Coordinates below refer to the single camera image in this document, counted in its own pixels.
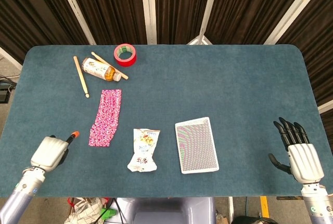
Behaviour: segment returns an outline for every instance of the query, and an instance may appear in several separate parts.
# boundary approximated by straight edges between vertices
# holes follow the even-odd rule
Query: bottle cap
[[[120,79],[121,79],[121,74],[119,72],[115,72],[113,75],[113,80],[118,82]]]

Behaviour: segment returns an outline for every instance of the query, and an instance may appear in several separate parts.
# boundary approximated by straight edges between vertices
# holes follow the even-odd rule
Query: pink fabric
[[[95,123],[90,129],[89,146],[109,147],[118,126],[121,90],[102,90]]]

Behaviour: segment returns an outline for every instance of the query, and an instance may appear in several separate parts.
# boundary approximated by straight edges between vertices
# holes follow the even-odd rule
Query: wooden stick
[[[85,81],[84,81],[84,77],[83,77],[83,74],[82,74],[82,71],[81,71],[81,67],[80,67],[78,58],[77,58],[77,56],[74,56],[73,59],[74,59],[75,65],[76,65],[76,69],[78,70],[78,74],[79,74],[79,77],[80,77],[80,81],[81,81],[82,88],[84,90],[85,96],[86,96],[86,98],[88,98],[89,93],[88,93],[88,89],[87,89],[87,86],[86,86]]]
[[[97,59],[99,60],[100,62],[104,63],[104,64],[107,64],[109,66],[111,66],[112,68],[115,69],[116,72],[119,72],[121,74],[121,77],[128,80],[129,77],[127,75],[125,75],[124,73],[122,73],[121,71],[117,70],[117,68],[115,68],[114,66],[110,65],[108,62],[106,62],[104,59],[102,59],[99,55],[95,54],[93,51],[92,51],[92,55]]]

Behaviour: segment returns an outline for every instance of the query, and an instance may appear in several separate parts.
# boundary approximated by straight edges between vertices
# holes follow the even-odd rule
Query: dark curtain
[[[37,45],[88,44],[67,0],[0,0],[0,46],[23,63]]]
[[[213,44],[263,44],[294,0],[215,0],[205,36]]]
[[[326,135],[333,154],[333,110],[321,114]]]
[[[142,0],[77,0],[98,45],[146,44]]]
[[[187,44],[199,35],[207,0],[156,0],[157,44]]]
[[[311,0],[278,43],[303,53],[318,106],[333,100],[333,0]]]

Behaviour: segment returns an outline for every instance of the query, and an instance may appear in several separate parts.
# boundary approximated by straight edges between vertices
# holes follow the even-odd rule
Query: red tape roll
[[[130,52],[132,55],[128,58],[128,59],[121,59],[119,56],[123,53],[123,52]],[[134,48],[134,46],[130,45],[130,44],[121,44],[119,46],[117,46],[114,50],[114,59],[116,60],[116,62],[121,65],[122,67],[129,67],[131,65],[133,65],[136,61],[136,50]]]

